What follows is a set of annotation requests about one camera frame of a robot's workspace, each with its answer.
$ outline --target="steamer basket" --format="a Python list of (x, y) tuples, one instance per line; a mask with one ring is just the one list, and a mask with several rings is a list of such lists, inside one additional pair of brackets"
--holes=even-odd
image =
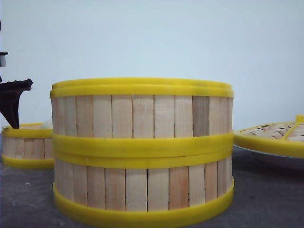
[(42, 123), (21, 124), (19, 129), (11, 126), (2, 129), (2, 163), (25, 169), (51, 169), (52, 129), (40, 129)]
[(304, 170), (304, 115), (295, 122), (267, 123), (235, 131), (234, 144), (263, 163)]
[(174, 228), (232, 202), (231, 86), (167, 78), (59, 82), (55, 204), (96, 227)]

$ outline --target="stacked steamer baskets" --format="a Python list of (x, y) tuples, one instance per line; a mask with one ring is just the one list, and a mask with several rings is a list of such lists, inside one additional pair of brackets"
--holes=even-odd
[(267, 123), (235, 131), (234, 144), (266, 164), (304, 170), (304, 115), (297, 115), (295, 122)]
[(231, 86), (168, 78), (59, 82), (51, 91), (54, 196), (96, 227), (170, 228), (233, 198)]
[(53, 168), (52, 129), (41, 126), (42, 123), (25, 123), (19, 129), (3, 127), (2, 163), (16, 168)]

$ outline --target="yellow band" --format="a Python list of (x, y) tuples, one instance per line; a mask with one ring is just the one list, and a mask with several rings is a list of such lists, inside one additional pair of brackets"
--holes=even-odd
[(198, 95), (233, 98), (229, 84), (178, 78), (90, 78), (53, 84), (51, 98), (72, 95)]
[(34, 159), (15, 159), (5, 155), (1, 156), (2, 164), (14, 168), (23, 169), (52, 169), (54, 168), (54, 159), (34, 160)]
[[(24, 123), (20, 126), (42, 125), (42, 123)], [(11, 126), (3, 127), (2, 135), (15, 138), (50, 138), (52, 129), (14, 129)]]
[(215, 162), (232, 153), (233, 133), (191, 138), (113, 139), (53, 134), (54, 156), (105, 168), (168, 168)]
[(185, 157), (220, 152), (232, 147), (233, 132), (183, 138), (88, 138), (52, 134), (54, 150), (107, 158)]
[(252, 136), (235, 131), (234, 144), (255, 151), (304, 158), (303, 142)]
[(233, 189), (234, 180), (224, 195), (208, 203), (188, 208), (125, 212), (91, 208), (74, 203), (61, 196), (53, 184), (55, 204), (63, 214), (99, 228), (176, 228), (202, 222), (223, 212), (231, 204)]

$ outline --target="light blue wall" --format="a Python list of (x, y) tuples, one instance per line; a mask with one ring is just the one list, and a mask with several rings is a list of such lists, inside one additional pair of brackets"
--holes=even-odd
[(235, 129), (304, 113), (302, 0), (1, 0), (1, 22), (3, 80), (34, 81), (22, 123), (51, 117), (52, 83), (105, 76), (230, 83)]

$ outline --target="woven bamboo lid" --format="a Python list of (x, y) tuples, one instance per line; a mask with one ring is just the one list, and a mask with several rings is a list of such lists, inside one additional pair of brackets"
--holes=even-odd
[(235, 131), (236, 146), (284, 157), (304, 158), (304, 115), (295, 122), (267, 123)]

